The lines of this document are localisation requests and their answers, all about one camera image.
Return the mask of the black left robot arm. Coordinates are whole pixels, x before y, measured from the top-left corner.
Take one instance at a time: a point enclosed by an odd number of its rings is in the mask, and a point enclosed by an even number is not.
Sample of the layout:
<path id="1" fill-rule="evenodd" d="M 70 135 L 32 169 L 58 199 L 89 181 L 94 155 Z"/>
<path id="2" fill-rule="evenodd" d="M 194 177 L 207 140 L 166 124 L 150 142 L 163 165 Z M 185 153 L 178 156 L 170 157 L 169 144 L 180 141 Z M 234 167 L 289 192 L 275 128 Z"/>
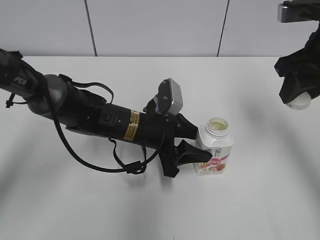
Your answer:
<path id="1" fill-rule="evenodd" d="M 6 107 L 15 105 L 14 97 L 31 112 L 54 122 L 56 131 L 72 157 L 82 165 L 104 173 L 143 174 L 154 158 L 159 157 L 163 174 L 173 178 L 179 166 L 206 163 L 212 154 L 189 143 L 195 140 L 197 126 L 182 114 L 182 92 L 171 78 L 163 80 L 157 94 L 143 111 L 135 111 L 107 101 L 88 91 L 92 83 L 73 81 L 64 74 L 42 74 L 23 60 L 18 51 L 0 52 L 0 87 L 10 93 Z M 154 149 L 150 156 L 124 163 L 117 155 L 119 168 L 93 165 L 79 157 L 68 143 L 63 129 L 107 138 L 111 143 L 124 141 Z"/>

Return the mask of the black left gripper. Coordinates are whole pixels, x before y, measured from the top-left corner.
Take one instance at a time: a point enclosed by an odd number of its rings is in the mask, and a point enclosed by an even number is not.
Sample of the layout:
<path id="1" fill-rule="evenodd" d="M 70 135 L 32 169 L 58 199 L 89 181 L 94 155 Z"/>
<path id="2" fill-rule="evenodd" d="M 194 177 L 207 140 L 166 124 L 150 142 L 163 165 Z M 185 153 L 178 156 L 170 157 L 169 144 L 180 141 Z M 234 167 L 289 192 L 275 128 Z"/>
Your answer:
<path id="1" fill-rule="evenodd" d="M 197 148 L 184 139 L 195 140 L 198 127 L 188 121 L 181 113 L 157 113 L 156 100 L 151 99 L 141 115 L 140 136 L 145 145 L 156 149 L 163 175 L 174 178 L 179 173 L 177 166 L 207 163 L 212 154 Z M 175 138 L 184 138 L 175 146 Z"/>

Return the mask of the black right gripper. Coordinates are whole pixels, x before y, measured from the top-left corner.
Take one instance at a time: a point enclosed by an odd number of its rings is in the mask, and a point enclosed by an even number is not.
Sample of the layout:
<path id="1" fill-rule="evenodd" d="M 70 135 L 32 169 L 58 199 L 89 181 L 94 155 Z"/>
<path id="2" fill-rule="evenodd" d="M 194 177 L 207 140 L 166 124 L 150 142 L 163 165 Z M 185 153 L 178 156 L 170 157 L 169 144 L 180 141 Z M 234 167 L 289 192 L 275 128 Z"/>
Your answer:
<path id="1" fill-rule="evenodd" d="M 274 65 L 280 77 L 284 77 L 279 96 L 283 103 L 295 100 L 303 93 L 311 99 L 320 96 L 320 25 L 300 50 L 280 57 Z M 309 76 L 311 87 L 304 84 L 304 76 Z"/>

